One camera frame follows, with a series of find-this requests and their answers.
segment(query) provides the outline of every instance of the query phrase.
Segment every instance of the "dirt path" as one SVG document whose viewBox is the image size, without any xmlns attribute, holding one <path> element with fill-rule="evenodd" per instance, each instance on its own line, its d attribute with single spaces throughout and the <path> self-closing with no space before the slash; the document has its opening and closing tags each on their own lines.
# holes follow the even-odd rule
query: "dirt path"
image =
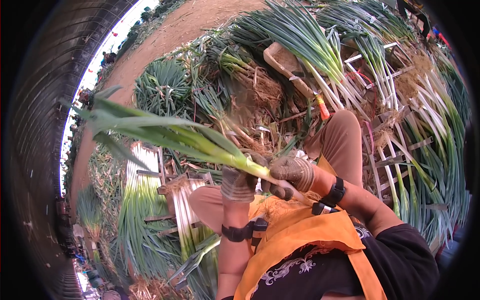
<svg viewBox="0 0 480 300">
<path fill-rule="evenodd" d="M 133 84 L 147 64 L 204 33 L 203 29 L 219 27 L 231 16 L 242 11 L 264 7 L 263 0 L 188 0 L 172 12 L 163 24 L 151 34 L 134 52 L 125 53 L 115 63 L 105 88 L 120 84 L 123 89 L 111 98 L 122 105 L 133 101 Z M 92 132 L 85 129 L 73 171 L 71 208 L 75 220 L 78 191 L 89 183 L 87 166 L 95 142 Z"/>
</svg>

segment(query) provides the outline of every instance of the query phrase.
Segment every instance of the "leg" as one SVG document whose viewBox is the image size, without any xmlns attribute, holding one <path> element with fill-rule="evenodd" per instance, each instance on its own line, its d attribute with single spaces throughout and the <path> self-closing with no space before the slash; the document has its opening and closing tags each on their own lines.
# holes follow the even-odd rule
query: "leg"
<svg viewBox="0 0 480 300">
<path fill-rule="evenodd" d="M 222 235 L 223 204 L 220 186 L 203 186 L 190 194 L 190 207 L 200 221 L 216 234 Z"/>
<path fill-rule="evenodd" d="M 403 0 L 397 0 L 396 4 L 397 4 L 397 7 L 398 7 L 398 12 L 400 13 L 400 15 L 402 17 L 404 17 L 406 19 L 407 18 L 407 12 L 405 11 L 405 8 L 406 8 L 407 4 Z"/>
<path fill-rule="evenodd" d="M 311 158 L 324 155 L 337 175 L 362 186 L 361 130 L 357 117 L 348 110 L 331 116 L 314 137 L 305 142 Z"/>
<path fill-rule="evenodd" d="M 423 37 L 427 37 L 428 33 L 430 32 L 430 24 L 428 22 L 428 18 L 423 13 L 419 13 L 416 15 L 417 18 L 423 22 L 423 30 L 420 33 Z"/>
</svg>

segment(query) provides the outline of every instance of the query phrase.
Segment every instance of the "black wristband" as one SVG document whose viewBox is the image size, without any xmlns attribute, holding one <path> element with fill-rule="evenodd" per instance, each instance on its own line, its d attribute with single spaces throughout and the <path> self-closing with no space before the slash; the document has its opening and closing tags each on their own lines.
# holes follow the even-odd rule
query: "black wristband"
<svg viewBox="0 0 480 300">
<path fill-rule="evenodd" d="M 320 199 L 320 202 L 334 208 L 336 204 L 342 200 L 344 195 L 345 187 L 343 186 L 343 179 L 337 176 L 336 183 L 332 185 L 328 195 Z"/>
<path fill-rule="evenodd" d="M 222 225 L 222 235 L 226 237 L 229 241 L 232 242 L 241 242 L 243 240 L 249 240 L 252 238 L 253 235 L 253 225 L 254 221 L 248 222 L 244 228 L 235 228 L 229 227 L 226 228 Z"/>
</svg>

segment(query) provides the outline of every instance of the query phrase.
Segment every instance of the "green onion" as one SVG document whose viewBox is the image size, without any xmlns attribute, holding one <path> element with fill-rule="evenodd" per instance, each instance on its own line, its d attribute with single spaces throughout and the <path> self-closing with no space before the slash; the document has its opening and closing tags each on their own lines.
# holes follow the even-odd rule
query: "green onion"
<svg viewBox="0 0 480 300">
<path fill-rule="evenodd" d="M 91 184 L 78 192 L 77 214 L 93 242 L 100 240 L 102 220 L 101 202 Z"/>
<path fill-rule="evenodd" d="M 139 166 L 145 167 L 144 163 L 128 154 L 122 145 L 111 140 L 108 141 L 103 132 L 115 130 L 123 135 L 168 147 L 195 158 L 243 170 L 278 186 L 292 189 L 297 200 L 306 202 L 303 195 L 291 184 L 286 180 L 273 178 L 267 167 L 262 167 L 247 159 L 231 141 L 219 132 L 188 120 L 159 117 L 141 110 L 125 108 L 103 98 L 104 95 L 109 96 L 119 88 L 120 86 L 116 85 L 102 94 L 98 93 L 96 109 L 91 112 L 74 108 L 85 119 L 90 120 L 94 139 L 97 140 L 97 137 L 100 136 L 101 141 L 106 140 L 109 143 L 107 146 L 115 149 L 115 153 L 123 154 Z"/>
</svg>

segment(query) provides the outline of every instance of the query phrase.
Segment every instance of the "gloved hand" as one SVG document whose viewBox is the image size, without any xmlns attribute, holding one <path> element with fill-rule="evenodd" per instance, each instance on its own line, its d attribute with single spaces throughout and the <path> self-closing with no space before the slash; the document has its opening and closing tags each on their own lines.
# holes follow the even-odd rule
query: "gloved hand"
<svg viewBox="0 0 480 300">
<path fill-rule="evenodd" d="M 308 192 L 313 184 L 314 172 L 310 162 L 299 157 L 283 156 L 269 166 L 270 175 L 278 180 L 286 180 L 299 192 Z M 280 199 L 290 200 L 293 191 L 271 185 L 270 192 Z"/>
<path fill-rule="evenodd" d="M 255 163 L 263 167 L 268 166 L 268 160 L 255 151 L 250 149 L 240 149 L 240 151 L 244 154 L 250 154 L 250 157 Z M 220 186 L 220 192 L 225 199 L 244 203 L 250 203 L 255 199 L 255 187 L 258 182 L 258 177 L 226 165 L 222 167 L 222 176 L 223 179 L 222 185 Z M 264 184 L 264 180 L 262 180 L 262 189 L 264 188 Z"/>
</svg>

